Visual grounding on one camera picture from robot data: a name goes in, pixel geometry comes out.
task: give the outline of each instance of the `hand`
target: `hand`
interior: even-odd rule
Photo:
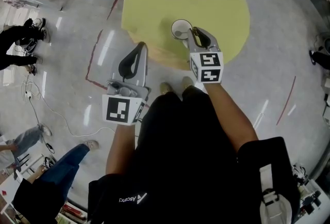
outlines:
[[[18,148],[15,144],[8,145],[10,151],[17,151]]]
[[[40,165],[39,167],[38,167],[38,169],[37,169],[37,173],[38,174],[40,174],[40,175],[42,175],[44,172],[46,172],[47,171],[47,167],[46,166],[43,166],[43,165]]]

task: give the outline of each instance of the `jeans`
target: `jeans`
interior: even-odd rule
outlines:
[[[14,155],[17,166],[20,165],[18,157],[27,152],[27,150],[30,149],[33,145],[35,145],[38,140],[41,139],[42,133],[41,125],[38,124],[37,126],[32,127],[20,134],[16,139],[6,141],[7,145],[15,144],[17,147],[16,151],[11,151]]]
[[[67,152],[54,166],[47,170],[39,179],[55,183],[61,190],[64,200],[67,199],[70,187],[79,169],[80,162],[89,152],[85,144],[79,144]]]
[[[10,65],[25,66],[33,65],[37,62],[35,57],[6,54],[15,41],[23,38],[42,40],[44,35],[37,28],[27,26],[14,26],[0,33],[0,70]]]

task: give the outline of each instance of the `white cable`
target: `white cable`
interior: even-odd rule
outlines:
[[[65,121],[65,123],[66,123],[66,125],[67,125],[67,127],[68,127],[68,131],[69,131],[69,133],[70,133],[73,137],[87,137],[87,136],[92,136],[92,135],[97,134],[97,133],[98,133],[100,130],[102,130],[102,129],[109,129],[109,130],[111,130],[113,133],[115,133],[115,131],[114,131],[113,129],[111,129],[110,127],[102,127],[102,128],[100,128],[97,132],[92,133],[92,134],[87,134],[87,135],[75,135],[75,134],[73,134],[73,133],[71,132],[71,130],[70,130],[70,127],[69,127],[69,125],[68,125],[68,122],[67,122],[66,118],[65,118],[63,115],[61,115],[60,113],[57,113],[56,111],[52,110],[52,108],[47,104],[45,98],[43,98],[42,94],[40,93],[39,87],[36,85],[36,83],[33,82],[32,80],[28,80],[28,82],[23,82],[23,83],[22,83],[21,89],[22,89],[23,85],[25,85],[25,84],[26,84],[26,90],[27,90],[28,92],[30,92],[30,93],[33,94],[35,97],[37,97],[38,100],[39,100],[40,97],[41,97],[41,98],[43,99],[43,101],[45,102],[46,106],[50,109],[51,112],[60,115],[60,116],[64,119],[64,121]],[[29,86],[29,85],[35,85],[35,87],[37,88],[38,93],[37,93],[37,94],[32,93],[32,92],[31,92],[31,88],[28,90],[28,86]]]

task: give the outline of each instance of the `beige shoe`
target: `beige shoe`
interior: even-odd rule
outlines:
[[[193,85],[194,85],[194,82],[190,77],[185,76],[182,79],[182,87],[184,88],[184,90],[186,90],[189,86],[193,86]]]
[[[159,86],[159,90],[161,94],[166,94],[168,92],[173,92],[173,88],[169,83],[163,82]]]
[[[98,150],[100,148],[99,145],[98,145],[98,142],[96,140],[88,140],[88,141],[85,141],[84,144],[90,150]]]

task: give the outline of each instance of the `power strip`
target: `power strip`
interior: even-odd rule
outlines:
[[[25,91],[25,97],[27,99],[31,99],[32,98],[32,93],[30,91]]]

